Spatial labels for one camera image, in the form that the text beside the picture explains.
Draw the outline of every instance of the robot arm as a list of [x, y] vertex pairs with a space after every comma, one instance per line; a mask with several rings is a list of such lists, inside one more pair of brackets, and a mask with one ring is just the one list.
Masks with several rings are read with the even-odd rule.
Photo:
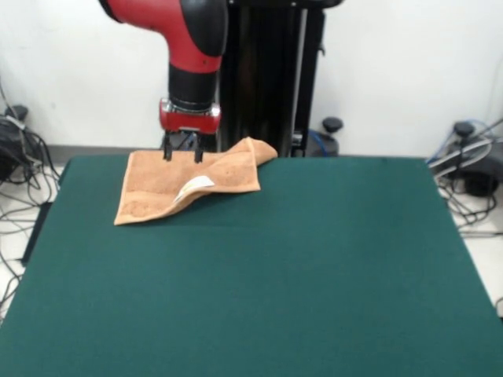
[[[220, 108], [213, 103], [227, 37], [226, 0], [100, 0], [114, 20], [164, 36], [170, 51], [169, 100], [161, 100], [166, 130], [164, 157], [171, 159], [169, 134], [189, 130], [215, 134]], [[196, 161], [202, 160], [202, 150]]]

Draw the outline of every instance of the brown towel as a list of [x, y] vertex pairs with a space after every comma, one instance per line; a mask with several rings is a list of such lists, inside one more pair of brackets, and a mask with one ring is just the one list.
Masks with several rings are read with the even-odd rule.
[[224, 153], [174, 152], [170, 162], [160, 151], [130, 154], [115, 225], [164, 218], [212, 192], [259, 191], [257, 166], [277, 157], [263, 141], [247, 137]]

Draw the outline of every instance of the towel label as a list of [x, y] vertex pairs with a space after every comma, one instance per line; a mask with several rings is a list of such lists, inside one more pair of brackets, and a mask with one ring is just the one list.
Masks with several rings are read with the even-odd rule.
[[174, 198], [174, 202], [178, 202], [187, 192], [211, 186], [215, 186], [215, 183], [206, 175], [195, 177], [183, 185], [178, 195], [176, 195], [176, 198]]

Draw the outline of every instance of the black stand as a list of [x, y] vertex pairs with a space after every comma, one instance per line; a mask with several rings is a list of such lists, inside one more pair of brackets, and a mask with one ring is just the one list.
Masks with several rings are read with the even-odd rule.
[[342, 0], [230, 0], [218, 149], [243, 137], [280, 156], [306, 150], [324, 8]]

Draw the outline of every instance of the green felt surface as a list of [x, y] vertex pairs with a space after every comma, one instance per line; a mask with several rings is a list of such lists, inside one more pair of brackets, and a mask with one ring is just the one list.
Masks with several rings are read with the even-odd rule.
[[421, 161], [280, 159], [261, 192], [114, 227], [126, 162], [72, 161], [2, 376], [503, 375], [503, 327]]

